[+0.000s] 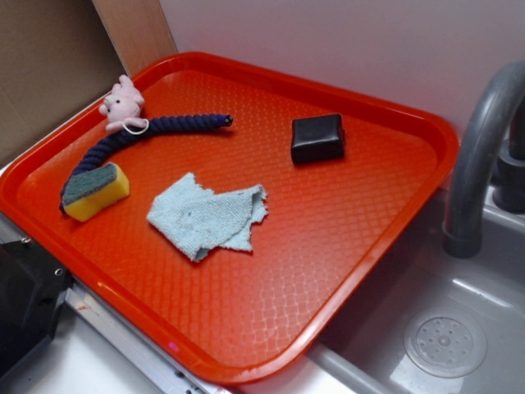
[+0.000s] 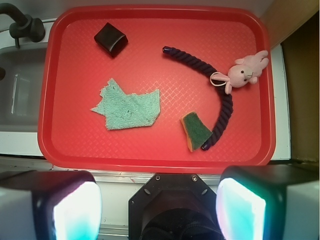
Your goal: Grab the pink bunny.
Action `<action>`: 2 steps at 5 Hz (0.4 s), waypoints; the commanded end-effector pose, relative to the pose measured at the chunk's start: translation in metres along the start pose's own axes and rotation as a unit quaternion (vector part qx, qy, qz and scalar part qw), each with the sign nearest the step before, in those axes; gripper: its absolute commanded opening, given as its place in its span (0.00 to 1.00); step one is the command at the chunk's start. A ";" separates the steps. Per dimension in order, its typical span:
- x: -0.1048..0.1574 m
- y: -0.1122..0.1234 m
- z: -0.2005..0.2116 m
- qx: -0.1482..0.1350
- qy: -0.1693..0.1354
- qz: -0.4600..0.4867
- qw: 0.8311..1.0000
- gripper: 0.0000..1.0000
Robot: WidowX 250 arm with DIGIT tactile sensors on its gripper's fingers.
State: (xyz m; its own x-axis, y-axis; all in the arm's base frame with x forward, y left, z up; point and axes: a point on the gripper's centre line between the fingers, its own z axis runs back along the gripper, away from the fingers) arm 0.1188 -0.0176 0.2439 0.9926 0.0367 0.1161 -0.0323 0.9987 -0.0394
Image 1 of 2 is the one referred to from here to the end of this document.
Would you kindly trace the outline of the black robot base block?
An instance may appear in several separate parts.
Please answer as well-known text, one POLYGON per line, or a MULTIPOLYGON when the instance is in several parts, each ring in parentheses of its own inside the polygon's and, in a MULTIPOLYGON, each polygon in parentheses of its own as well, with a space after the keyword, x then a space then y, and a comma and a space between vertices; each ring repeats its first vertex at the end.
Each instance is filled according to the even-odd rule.
POLYGON ((1 380, 53 341, 70 284, 67 268, 33 239, 1 245, 1 380))

